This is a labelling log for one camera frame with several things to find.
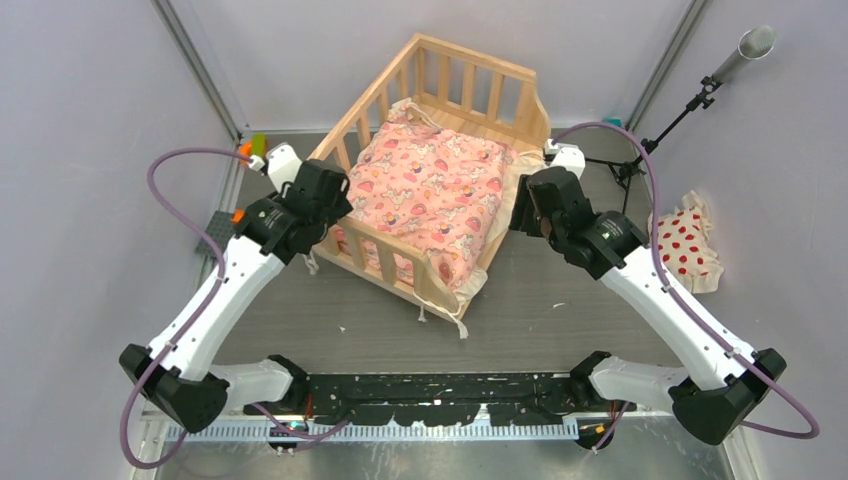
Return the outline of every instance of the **wooden slat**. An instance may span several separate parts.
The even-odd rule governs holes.
[[[462,76],[462,109],[466,112],[470,112],[474,104],[475,71],[473,63],[465,64],[465,72]]]
[[[439,89],[436,95],[442,102],[448,101],[450,93],[450,57],[447,55],[439,55]]]
[[[438,108],[433,108],[432,112],[429,112],[428,115],[433,120],[436,125],[439,125],[443,128],[449,128],[453,131],[458,132],[459,129],[466,123],[464,119],[457,117],[456,115],[451,115],[448,112],[439,110]]]
[[[530,145],[535,145],[533,148],[542,148],[542,146],[545,144],[545,138],[535,137],[530,133],[522,132],[521,130],[513,127],[512,125],[508,125],[500,120],[490,120],[488,116],[480,112],[465,112],[462,109],[440,102],[435,95],[431,95],[429,93],[421,96],[421,98],[419,99],[419,104],[433,107],[436,110],[440,110],[449,113],[453,116],[462,118],[466,121],[476,123],[481,127],[488,128],[489,130],[495,131],[497,133],[502,133],[510,138],[521,140],[522,142],[529,143]]]
[[[491,121],[498,119],[498,111],[501,108],[501,94],[503,93],[503,74],[492,72],[492,89],[489,90],[489,107],[486,110],[486,118]]]
[[[412,264],[412,290],[419,297],[424,295],[424,279],[426,278],[425,273],[426,272],[424,270],[424,265],[419,263]]]
[[[383,87],[380,95],[377,96],[377,118],[380,119],[380,125],[386,123],[386,118],[389,116],[389,89]]]
[[[347,113],[339,120],[339,123],[324,137],[324,140],[315,147],[312,154],[308,158],[317,158],[324,160],[330,155],[333,145],[338,141],[339,137],[346,135],[353,124],[362,116],[367,115],[368,107],[377,99],[377,95],[381,88],[386,87],[397,75],[400,66],[408,62],[412,55],[418,51],[421,44],[421,36],[414,35],[412,39],[403,47],[389,65],[377,76],[377,79],[372,83],[359,97],[359,99],[348,109]]]
[[[415,57],[415,93],[423,95],[427,88],[427,51],[420,48]]]
[[[518,105],[515,107],[515,128],[530,132],[533,123],[533,94],[536,88],[531,83],[521,84],[518,94]]]
[[[360,269],[365,268],[365,249],[362,247],[362,238],[356,234],[351,228],[342,227],[345,232],[345,241],[347,242],[347,250],[350,252],[350,258],[353,259],[353,264]]]
[[[371,267],[366,267],[365,270],[361,270],[356,268],[348,255],[326,255],[326,251],[324,249],[319,249],[316,251],[317,254],[321,255],[322,258],[326,259],[328,262],[331,262],[339,267],[352,272],[358,275],[360,278],[367,280],[374,285],[388,290],[389,292],[399,296],[400,298],[406,300],[407,302],[412,303],[413,305],[421,305],[421,302],[415,298],[413,292],[417,294],[421,298],[426,298],[422,296],[422,292],[418,290],[418,288],[413,288],[409,286],[406,282],[395,282],[393,285],[387,284],[383,281],[383,277],[380,276],[379,272],[375,271]],[[431,309],[430,307],[425,307],[427,311],[432,313],[437,317],[444,318],[445,320],[450,320],[447,315],[437,310]],[[465,309],[463,309],[457,318],[462,319],[462,316],[465,314]]]
[[[522,82],[536,81],[536,72],[529,68],[426,35],[418,35],[418,38],[420,39],[420,46],[427,50],[447,55],[465,63],[473,63],[478,67],[485,67],[493,72],[517,78]]]
[[[356,121],[356,133],[359,135],[359,148],[364,149],[371,143],[371,127],[368,125],[368,111]]]
[[[347,231],[351,230],[356,232],[356,235],[362,240],[370,240],[375,244],[379,245],[387,245],[389,249],[393,252],[399,254],[400,256],[411,259],[420,257],[423,255],[421,250],[413,247],[408,243],[402,242],[399,238],[394,237],[392,235],[387,235],[374,227],[369,227],[362,222],[359,222],[350,217],[343,217],[339,220],[339,226],[345,231],[345,235],[347,235]]]
[[[377,245],[377,256],[380,257],[380,273],[383,275],[383,281],[389,285],[394,284],[397,275],[395,254],[385,245]]]
[[[344,137],[336,143],[333,156],[336,157],[336,165],[342,167],[345,172],[350,171],[350,158],[347,156],[347,147],[344,146]]]
[[[401,65],[398,71],[398,96],[401,100],[409,97],[409,62]]]
[[[327,233],[327,236],[321,241],[321,246],[324,247],[324,250],[326,250],[330,255],[339,254],[339,242],[336,240],[334,230],[330,230],[330,232]]]

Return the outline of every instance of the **green object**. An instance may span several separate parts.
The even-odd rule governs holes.
[[[268,150],[265,148],[265,134],[257,133],[253,135],[253,138],[250,140],[251,148],[250,154],[256,155],[261,158],[265,158],[265,152]]]

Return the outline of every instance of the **orange clip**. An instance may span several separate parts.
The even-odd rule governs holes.
[[[238,223],[244,217],[244,210],[236,210],[233,212],[233,218],[230,219],[233,223]]]
[[[249,157],[250,151],[252,149],[253,149],[253,142],[247,141],[247,142],[244,142],[244,145],[239,147],[239,153],[244,155],[245,157]],[[239,163],[244,165],[245,167],[247,166],[247,162],[244,159],[240,158]]]

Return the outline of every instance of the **cable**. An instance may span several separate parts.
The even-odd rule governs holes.
[[[180,339],[183,337],[183,335],[185,335],[185,333],[192,327],[192,325],[194,325],[194,323],[197,321],[197,319],[200,317],[200,315],[203,313],[203,311],[206,310],[206,307],[208,307],[209,304],[212,302],[212,299],[215,298],[215,295],[218,293],[218,290],[221,288],[221,283],[223,281],[224,274],[226,272],[226,262],[224,261],[224,253],[221,251],[221,248],[218,246],[218,244],[215,243],[215,241],[212,239],[212,237],[210,237],[202,228],[197,226],[188,217],[186,217],[183,213],[181,213],[179,210],[177,210],[177,208],[174,207],[174,205],[172,205],[171,202],[169,202],[167,199],[165,199],[165,197],[159,191],[159,187],[156,186],[154,174],[156,173],[156,170],[159,168],[159,166],[161,166],[163,163],[165,163],[165,161],[167,161],[168,159],[171,159],[173,157],[178,157],[180,155],[190,154],[190,153],[208,153],[208,154],[213,154],[213,155],[223,155],[223,156],[235,158],[235,159],[240,160],[242,162],[250,162],[250,157],[248,157],[246,155],[242,155],[240,153],[231,152],[229,150],[224,150],[224,149],[220,149],[220,148],[189,147],[189,148],[180,148],[180,149],[177,149],[177,150],[172,150],[172,151],[160,156],[159,158],[154,160],[153,163],[150,164],[150,168],[147,169],[147,186],[150,189],[150,193],[153,194],[153,198],[155,198],[156,201],[159,202],[159,204],[162,205],[162,207],[168,213],[173,215],[183,225],[190,228],[194,233],[200,235],[200,238],[203,239],[203,241],[206,242],[207,245],[209,245],[209,248],[211,248],[212,252],[215,254],[215,262],[217,263],[217,266],[218,266],[218,270],[217,270],[218,274],[217,274],[217,278],[215,279],[215,282],[212,284],[212,289],[209,291],[209,293],[205,297],[203,297],[203,300],[197,306],[195,311],[192,312],[192,314],[188,317],[188,320],[186,320],[186,322],[176,331],[176,333],[174,333],[174,335],[170,338],[170,340],[168,340],[168,342],[166,343],[166,345],[168,345],[168,346],[163,348],[162,351],[159,352],[158,355],[156,355],[156,357],[153,359],[153,361],[150,362],[150,365],[147,366],[147,368],[144,370],[144,372],[138,378],[138,381],[133,385],[132,391],[130,392],[130,396],[127,399],[126,404],[124,404],[124,409],[121,412],[121,424],[120,424],[120,432],[119,432],[119,438],[120,438],[120,442],[121,442],[121,452],[124,454],[124,458],[127,459],[127,461],[130,463],[130,465],[132,465],[133,467],[142,469],[142,470],[149,470],[149,469],[153,469],[153,468],[158,468],[158,467],[161,467],[162,465],[164,465],[165,463],[167,463],[177,453],[177,451],[180,449],[180,446],[182,445],[183,441],[185,440],[186,435],[188,435],[188,432],[184,430],[180,434],[179,438],[177,438],[177,441],[174,444],[174,446],[171,448],[171,450],[168,453],[166,453],[164,456],[162,456],[159,460],[156,460],[154,462],[144,462],[144,461],[140,460],[139,458],[137,458],[135,456],[135,454],[133,454],[132,448],[130,447],[130,443],[129,443],[128,430],[129,430],[130,413],[132,412],[132,407],[135,404],[136,398],[139,396],[142,389],[144,388],[144,384],[147,383],[147,380],[153,374],[154,370],[156,370],[156,367],[158,367],[162,363],[162,361],[165,359],[165,357],[168,356],[168,353],[170,353],[171,350],[176,347],[176,345],[178,344]],[[269,416],[269,418],[273,422],[276,422],[276,419],[273,418],[273,416],[270,415],[270,413],[268,413],[267,410],[265,410],[265,413],[266,413],[267,416]],[[330,432],[335,433],[337,431],[338,430],[331,429],[327,433],[325,433],[324,435],[329,436]],[[310,444],[307,444],[307,445],[304,445],[304,447],[302,449],[306,449],[306,447],[311,448]]]
[[[269,412],[267,409],[265,409],[265,407],[263,407],[262,405],[260,405],[258,403],[253,403],[253,404],[251,404],[251,406],[253,408],[259,410],[259,412],[262,413],[263,415],[265,415],[266,417],[268,417],[268,420],[271,420],[271,423],[273,423],[274,426],[277,427],[277,430],[282,431],[286,435],[290,435],[292,437],[297,437],[297,438],[300,438],[302,440],[314,440],[314,442],[310,442],[310,443],[318,443],[321,440],[324,440],[325,438],[330,437],[330,436],[334,435],[335,433],[338,433],[339,430],[341,430],[342,428],[344,428],[345,425],[350,423],[347,420],[342,420],[341,422],[336,424],[335,427],[327,430],[324,433],[321,433],[321,434],[318,434],[318,435],[310,435],[308,433],[304,433],[304,432],[301,432],[301,431],[298,431],[298,430],[294,430],[294,429],[291,429],[291,428],[283,425],[282,423],[280,423],[279,420],[277,420],[276,417],[274,417],[274,415],[271,412]]]
[[[598,454],[598,450],[601,448],[601,446],[604,444],[604,442],[607,441],[607,438],[609,438],[609,436],[612,435],[612,431],[615,430],[615,427],[618,425],[618,422],[621,421],[621,417],[624,416],[624,412],[627,411],[627,407],[629,407],[629,406],[630,406],[630,402],[624,402],[624,404],[621,405],[621,410],[618,412],[618,415],[613,418],[613,421],[610,424],[610,428],[608,428],[607,431],[604,432],[604,436],[602,436],[601,439],[598,440],[598,443],[596,443],[592,447],[592,451],[595,452],[595,455]]]
[[[751,362],[749,362],[745,357],[743,357],[740,353],[735,351],[733,349],[733,346],[730,345],[730,343],[728,343],[724,338],[722,338],[722,336],[719,335],[715,330],[710,328],[710,326],[707,324],[707,322],[705,322],[704,319],[702,319],[697,314],[697,312],[695,312],[692,309],[692,307],[690,307],[689,304],[686,303],[686,301],[680,296],[680,294],[677,293],[674,290],[673,287],[671,287],[670,282],[668,281],[668,276],[666,275],[665,268],[663,268],[662,261],[660,260],[659,239],[658,239],[659,230],[660,230],[659,225],[658,225],[659,217],[660,217],[660,214],[659,214],[660,213],[659,212],[659,205],[660,205],[659,187],[657,187],[658,182],[657,182],[656,176],[654,175],[654,167],[653,167],[651,160],[648,156],[648,152],[645,150],[645,147],[643,147],[642,144],[640,144],[639,141],[636,139],[636,137],[634,137],[633,134],[631,134],[627,130],[624,130],[623,128],[616,127],[615,125],[611,125],[611,124],[605,123],[605,122],[586,122],[586,123],[581,123],[579,125],[575,125],[571,128],[567,128],[567,129],[563,130],[562,132],[560,132],[559,134],[554,136],[554,138],[551,140],[551,142],[553,144],[556,144],[560,139],[562,139],[563,137],[565,137],[569,133],[572,133],[576,130],[581,130],[581,129],[590,128],[590,127],[608,128],[608,129],[613,130],[613,131],[617,132],[618,134],[624,136],[625,138],[630,140],[630,142],[636,147],[636,150],[639,152],[639,154],[642,156],[643,161],[645,162],[645,167],[648,169],[648,177],[651,179],[651,193],[653,194],[653,201],[652,201],[652,205],[651,205],[651,209],[653,211],[653,214],[651,215],[651,256],[653,257],[653,260],[654,260],[654,268],[657,271],[657,275],[659,276],[660,281],[662,282],[663,286],[666,287],[666,290],[668,291],[668,293],[671,294],[671,297],[680,306],[680,308],[682,308],[683,311],[686,312],[687,315],[689,315],[689,318],[691,318],[701,328],[701,330],[704,331],[704,333],[709,335],[710,338],[712,338],[717,344],[719,344],[721,346],[721,348],[723,348],[725,350],[726,355],[732,356],[734,359],[736,359],[737,362],[739,362],[748,371],[753,373],[757,378],[759,378],[763,383],[765,383],[770,389],[774,390],[778,395],[780,395],[781,398],[786,400],[786,402],[789,403],[789,405],[791,405],[792,408],[794,408],[799,414],[801,414],[801,416],[804,417],[804,420],[806,420],[807,423],[810,425],[810,431],[809,432],[793,432],[793,431],[769,427],[769,426],[766,426],[766,425],[761,425],[761,424],[758,424],[758,423],[753,423],[753,422],[748,422],[748,421],[742,421],[740,423],[740,425],[746,426],[748,428],[753,428],[754,430],[759,430],[761,432],[779,435],[779,436],[782,436],[782,437],[797,438],[797,439],[802,439],[802,440],[809,440],[809,439],[816,438],[819,435],[819,433],[821,432],[821,428],[819,427],[818,421],[816,421],[815,417],[813,417],[813,414],[806,407],[804,407],[804,405],[802,405],[801,402],[799,402],[795,397],[793,397],[785,388],[778,385],[778,383],[775,382],[774,380],[772,380],[771,378],[769,378],[769,376],[766,375],[765,372],[763,372],[762,370],[757,368],[755,365],[753,365]]]

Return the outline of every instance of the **gray floor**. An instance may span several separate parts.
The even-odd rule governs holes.
[[[322,136],[288,141],[308,156]],[[605,130],[574,134],[589,157],[631,160],[626,141]],[[596,210],[619,209],[623,192],[606,167],[581,179]],[[246,175],[239,204],[270,192],[267,179]],[[648,197],[634,182],[628,214],[645,225]],[[509,233],[489,281],[465,316],[469,337],[418,307],[318,259],[310,276],[300,259],[263,290],[221,347],[216,363],[247,363],[282,354],[316,373],[566,371],[594,350],[625,359],[679,365],[674,354],[623,300],[567,265],[542,240]]]
[[[571,441],[326,444],[276,457],[267,445],[189,443],[157,480],[732,479],[720,448],[665,418],[625,418],[597,456]]]

